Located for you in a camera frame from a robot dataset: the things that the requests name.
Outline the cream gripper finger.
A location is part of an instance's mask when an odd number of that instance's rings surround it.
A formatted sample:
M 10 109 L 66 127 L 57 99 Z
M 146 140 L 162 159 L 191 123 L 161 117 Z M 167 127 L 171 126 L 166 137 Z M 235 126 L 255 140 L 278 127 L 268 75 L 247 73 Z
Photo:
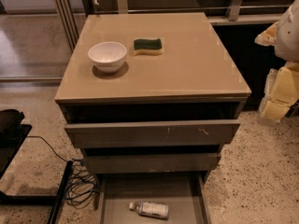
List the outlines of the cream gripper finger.
M 280 122 L 290 108 L 282 103 L 272 102 L 264 97 L 259 106 L 259 113 L 263 119 Z
M 276 21 L 271 26 L 269 26 L 266 30 L 256 36 L 254 42 L 261 46 L 274 46 L 276 31 L 278 27 L 278 22 Z

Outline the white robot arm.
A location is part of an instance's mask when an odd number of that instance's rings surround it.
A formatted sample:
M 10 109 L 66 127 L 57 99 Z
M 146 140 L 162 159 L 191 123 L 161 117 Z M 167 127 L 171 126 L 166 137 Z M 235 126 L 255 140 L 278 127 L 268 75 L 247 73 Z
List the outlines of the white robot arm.
M 299 100 L 299 0 L 294 0 L 279 21 L 257 35 L 255 43 L 273 46 L 275 55 L 286 62 L 278 70 L 270 70 L 259 106 L 262 120 L 279 123 Z

